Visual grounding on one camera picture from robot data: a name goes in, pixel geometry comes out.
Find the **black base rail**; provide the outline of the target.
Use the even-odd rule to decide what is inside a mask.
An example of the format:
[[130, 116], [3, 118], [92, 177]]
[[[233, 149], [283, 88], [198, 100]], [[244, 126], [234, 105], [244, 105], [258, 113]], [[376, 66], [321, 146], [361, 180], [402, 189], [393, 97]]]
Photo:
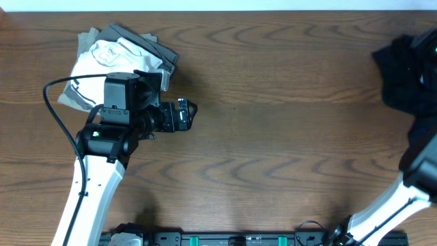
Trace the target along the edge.
[[123, 223], [100, 236], [98, 246], [320, 246], [337, 245], [322, 229], [295, 232], [199, 232], [146, 230]]

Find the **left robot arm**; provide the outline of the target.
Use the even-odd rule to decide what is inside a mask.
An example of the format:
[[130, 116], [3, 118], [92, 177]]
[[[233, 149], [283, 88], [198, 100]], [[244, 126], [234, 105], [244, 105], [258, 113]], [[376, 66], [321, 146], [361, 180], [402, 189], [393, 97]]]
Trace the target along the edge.
[[180, 98], [163, 102], [167, 82], [158, 72], [102, 74], [103, 102], [73, 137], [52, 105], [46, 106], [76, 154], [72, 186], [53, 245], [97, 245], [109, 205], [139, 142], [157, 132], [191, 129], [198, 106]]

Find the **black polo shirt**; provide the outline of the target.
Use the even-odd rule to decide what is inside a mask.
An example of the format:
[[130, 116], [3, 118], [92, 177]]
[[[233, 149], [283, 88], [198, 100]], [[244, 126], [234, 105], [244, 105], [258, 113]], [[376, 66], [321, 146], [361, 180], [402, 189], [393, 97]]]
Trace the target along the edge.
[[436, 32], [402, 35], [371, 56], [385, 105], [414, 116], [408, 141], [415, 144], [436, 126]]

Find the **dark grey folded garment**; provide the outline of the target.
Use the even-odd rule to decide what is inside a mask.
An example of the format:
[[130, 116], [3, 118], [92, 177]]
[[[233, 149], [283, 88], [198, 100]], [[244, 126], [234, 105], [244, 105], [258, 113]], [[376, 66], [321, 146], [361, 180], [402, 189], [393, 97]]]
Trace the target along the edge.
[[[116, 38], [126, 38], [162, 59], [163, 63], [157, 69], [149, 70], [147, 72], [157, 72], [160, 78], [162, 78], [162, 69], [170, 72], [171, 75], [173, 74], [175, 65], [178, 61], [178, 55], [172, 50], [159, 44], [156, 36], [153, 36], [150, 33], [137, 35], [115, 23], [111, 23], [99, 32], [100, 33], [97, 35], [97, 39], [99, 40], [114, 41]], [[93, 78], [97, 77], [96, 75], [72, 77], [71, 80], [87, 79], [89, 77]]]

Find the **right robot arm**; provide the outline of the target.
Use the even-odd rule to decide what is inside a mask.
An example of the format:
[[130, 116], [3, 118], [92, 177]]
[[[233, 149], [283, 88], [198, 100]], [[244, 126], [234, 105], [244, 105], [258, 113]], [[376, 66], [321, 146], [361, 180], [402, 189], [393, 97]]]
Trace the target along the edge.
[[372, 57], [385, 105], [414, 116], [408, 148], [390, 187], [349, 216], [325, 245], [378, 245], [407, 218], [436, 205], [436, 30], [402, 35]]

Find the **white folded shirt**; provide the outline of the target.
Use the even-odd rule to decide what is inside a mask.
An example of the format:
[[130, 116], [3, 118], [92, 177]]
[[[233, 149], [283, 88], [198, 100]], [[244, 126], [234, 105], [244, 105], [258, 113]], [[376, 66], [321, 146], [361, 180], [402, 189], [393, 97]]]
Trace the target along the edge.
[[[162, 59], [125, 38], [115, 42], [99, 40], [88, 51], [79, 55], [71, 75], [108, 74], [112, 72], [147, 72], [157, 69]], [[102, 104], [104, 99], [104, 78], [89, 77], [72, 81], [73, 90], [92, 107]]]

